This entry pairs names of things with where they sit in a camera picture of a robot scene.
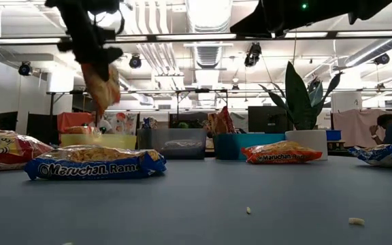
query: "wall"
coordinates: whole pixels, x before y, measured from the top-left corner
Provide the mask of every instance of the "wall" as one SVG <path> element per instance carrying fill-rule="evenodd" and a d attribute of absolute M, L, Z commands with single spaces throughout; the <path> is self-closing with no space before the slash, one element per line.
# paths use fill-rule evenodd
<path fill-rule="evenodd" d="M 16 131 L 27 132 L 28 113 L 49 114 L 48 82 L 37 77 L 24 77 L 18 70 L 0 62 L 0 113 L 18 111 Z M 71 111 L 71 96 L 64 95 L 55 105 L 54 113 Z"/>

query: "blue bin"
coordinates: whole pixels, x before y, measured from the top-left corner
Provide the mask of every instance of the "blue bin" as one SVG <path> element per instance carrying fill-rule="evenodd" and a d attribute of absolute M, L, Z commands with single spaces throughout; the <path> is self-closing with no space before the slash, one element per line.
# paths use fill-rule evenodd
<path fill-rule="evenodd" d="M 341 130 L 326 130 L 327 141 L 341 140 Z"/>
<path fill-rule="evenodd" d="M 243 147 L 273 144 L 285 140 L 283 133 L 224 133 L 214 136 L 214 151 L 220 160 L 246 160 Z"/>

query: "teal bin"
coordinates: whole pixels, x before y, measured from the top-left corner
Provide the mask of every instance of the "teal bin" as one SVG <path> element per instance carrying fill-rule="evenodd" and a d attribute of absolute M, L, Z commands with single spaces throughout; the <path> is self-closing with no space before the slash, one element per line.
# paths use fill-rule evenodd
<path fill-rule="evenodd" d="M 273 144 L 285 140 L 283 133 L 224 133 L 214 136 L 214 151 L 220 160 L 246 160 L 243 147 Z"/>

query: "table surface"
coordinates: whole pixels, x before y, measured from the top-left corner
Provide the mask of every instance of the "table surface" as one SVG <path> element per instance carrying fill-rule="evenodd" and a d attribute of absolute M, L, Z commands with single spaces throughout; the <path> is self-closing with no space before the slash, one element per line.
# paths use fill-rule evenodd
<path fill-rule="evenodd" d="M 246 207 L 252 210 L 246 214 Z M 348 218 L 363 218 L 352 226 Z M 143 180 L 0 172 L 0 244 L 392 244 L 392 169 L 169 161 Z"/>

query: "pink curtain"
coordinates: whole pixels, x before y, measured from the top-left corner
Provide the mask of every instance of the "pink curtain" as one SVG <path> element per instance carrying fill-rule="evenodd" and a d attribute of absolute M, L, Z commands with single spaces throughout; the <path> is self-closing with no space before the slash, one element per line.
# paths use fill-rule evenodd
<path fill-rule="evenodd" d="M 376 142 L 370 135 L 370 126 L 376 125 L 377 118 L 383 114 L 392 114 L 384 110 L 349 110 L 332 114 L 333 127 L 341 130 L 341 138 L 345 146 L 372 147 Z M 384 140 L 385 130 L 379 127 L 376 132 Z"/>

